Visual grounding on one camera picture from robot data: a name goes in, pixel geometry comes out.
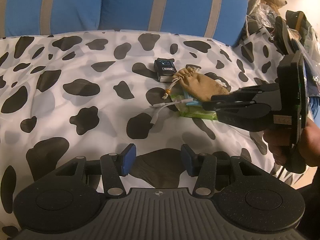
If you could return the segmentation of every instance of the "ribbed surface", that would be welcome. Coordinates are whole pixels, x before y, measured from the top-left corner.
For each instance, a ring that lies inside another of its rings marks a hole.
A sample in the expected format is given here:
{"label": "ribbed surface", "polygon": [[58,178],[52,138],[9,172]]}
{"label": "ribbed surface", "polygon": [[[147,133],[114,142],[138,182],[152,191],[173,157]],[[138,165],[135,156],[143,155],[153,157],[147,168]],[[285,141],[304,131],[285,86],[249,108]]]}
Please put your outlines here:
{"label": "ribbed surface", "polygon": [[304,239],[294,230],[269,235],[247,232],[225,221],[210,200],[194,198],[184,188],[159,191],[132,189],[125,198],[109,200],[98,217],[78,230],[56,235],[24,230],[15,240]]}

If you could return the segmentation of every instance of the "cow print tablecloth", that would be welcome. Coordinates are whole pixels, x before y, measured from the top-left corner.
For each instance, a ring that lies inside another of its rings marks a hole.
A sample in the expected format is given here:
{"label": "cow print tablecloth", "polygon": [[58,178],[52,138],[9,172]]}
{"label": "cow print tablecloth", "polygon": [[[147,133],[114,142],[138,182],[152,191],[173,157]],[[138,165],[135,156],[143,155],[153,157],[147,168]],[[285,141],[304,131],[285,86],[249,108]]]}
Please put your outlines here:
{"label": "cow print tablecloth", "polygon": [[[0,226],[8,235],[17,226],[12,200],[23,188],[75,156],[99,159],[129,143],[139,156],[122,178],[126,190],[192,188],[195,178],[180,160],[183,143],[196,153],[225,151],[272,174],[279,170],[262,133],[178,117],[175,106],[149,124],[149,106],[162,102],[165,88],[153,69],[158,57],[174,59],[178,70],[200,66],[231,91],[274,82],[282,55],[264,29],[234,49],[206,38],[137,31],[25,36],[0,40],[0,56]],[[283,180],[298,177],[287,173]]]}

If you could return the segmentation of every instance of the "small black box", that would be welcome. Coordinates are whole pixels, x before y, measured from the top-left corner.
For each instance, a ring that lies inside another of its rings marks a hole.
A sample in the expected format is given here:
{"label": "small black box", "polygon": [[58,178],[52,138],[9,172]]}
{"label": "small black box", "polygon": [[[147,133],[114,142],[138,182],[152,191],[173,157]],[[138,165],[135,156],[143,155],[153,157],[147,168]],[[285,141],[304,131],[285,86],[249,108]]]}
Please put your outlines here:
{"label": "small black box", "polygon": [[168,59],[155,60],[153,67],[157,72],[159,82],[171,83],[172,76],[177,72],[173,62]]}

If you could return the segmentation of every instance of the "green packet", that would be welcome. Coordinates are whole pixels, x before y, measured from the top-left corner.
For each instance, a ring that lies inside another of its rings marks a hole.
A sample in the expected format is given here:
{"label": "green packet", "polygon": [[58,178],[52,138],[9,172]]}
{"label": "green packet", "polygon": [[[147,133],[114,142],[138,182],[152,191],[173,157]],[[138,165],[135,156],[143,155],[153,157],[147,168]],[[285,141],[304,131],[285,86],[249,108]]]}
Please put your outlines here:
{"label": "green packet", "polygon": [[[173,102],[184,99],[183,95],[170,95]],[[182,117],[201,118],[209,120],[218,120],[215,111],[206,111],[201,106],[187,106],[186,104],[175,105]]]}

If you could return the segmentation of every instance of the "silver screw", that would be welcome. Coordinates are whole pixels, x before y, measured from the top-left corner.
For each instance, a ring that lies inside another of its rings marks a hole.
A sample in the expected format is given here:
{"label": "silver screw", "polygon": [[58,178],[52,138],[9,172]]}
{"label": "silver screw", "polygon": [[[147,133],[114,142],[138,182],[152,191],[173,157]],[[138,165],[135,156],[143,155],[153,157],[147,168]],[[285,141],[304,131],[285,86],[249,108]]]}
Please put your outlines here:
{"label": "silver screw", "polygon": [[120,189],[119,187],[112,187],[110,189],[108,189],[108,194],[112,195],[112,196],[119,196],[123,193],[123,190]]}
{"label": "silver screw", "polygon": [[201,196],[207,196],[211,193],[211,190],[206,187],[199,187],[196,189],[196,193]]}

